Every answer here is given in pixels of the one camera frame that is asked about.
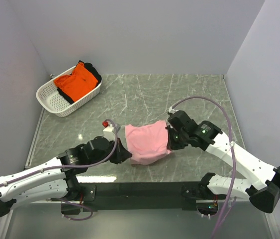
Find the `pink t shirt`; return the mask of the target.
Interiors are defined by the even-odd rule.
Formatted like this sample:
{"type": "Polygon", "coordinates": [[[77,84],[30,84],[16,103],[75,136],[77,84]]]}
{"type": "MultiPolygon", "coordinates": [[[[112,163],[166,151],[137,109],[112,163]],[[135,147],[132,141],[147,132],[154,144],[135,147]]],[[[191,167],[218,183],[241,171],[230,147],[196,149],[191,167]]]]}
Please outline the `pink t shirt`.
{"type": "Polygon", "coordinates": [[[149,165],[171,154],[164,120],[139,127],[126,125],[125,139],[132,165],[149,165]]]}

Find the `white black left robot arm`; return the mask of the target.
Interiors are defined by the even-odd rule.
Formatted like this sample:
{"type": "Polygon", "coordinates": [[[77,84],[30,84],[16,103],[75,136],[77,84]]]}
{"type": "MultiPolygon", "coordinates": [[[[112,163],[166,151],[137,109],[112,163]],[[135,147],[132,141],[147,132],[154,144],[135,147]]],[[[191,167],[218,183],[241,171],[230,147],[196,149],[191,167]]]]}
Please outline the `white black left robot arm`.
{"type": "Polygon", "coordinates": [[[98,136],[41,165],[0,176],[0,218],[23,204],[47,198],[74,200],[83,192],[76,175],[103,162],[120,164],[131,157],[120,139],[98,136]]]}

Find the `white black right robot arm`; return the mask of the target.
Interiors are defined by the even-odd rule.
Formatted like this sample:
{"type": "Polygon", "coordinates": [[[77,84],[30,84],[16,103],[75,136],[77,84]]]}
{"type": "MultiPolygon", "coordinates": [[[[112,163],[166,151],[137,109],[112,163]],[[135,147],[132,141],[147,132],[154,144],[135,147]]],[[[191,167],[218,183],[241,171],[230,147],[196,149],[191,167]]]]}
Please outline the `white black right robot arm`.
{"type": "Polygon", "coordinates": [[[180,150],[187,146],[200,148],[243,175],[242,179],[206,173],[196,189],[184,190],[184,196],[205,200],[214,195],[226,195],[248,199],[258,210],[272,213],[280,199],[280,166],[274,167],[258,159],[213,123],[204,120],[196,123],[185,111],[168,112],[168,150],[180,150]]]}

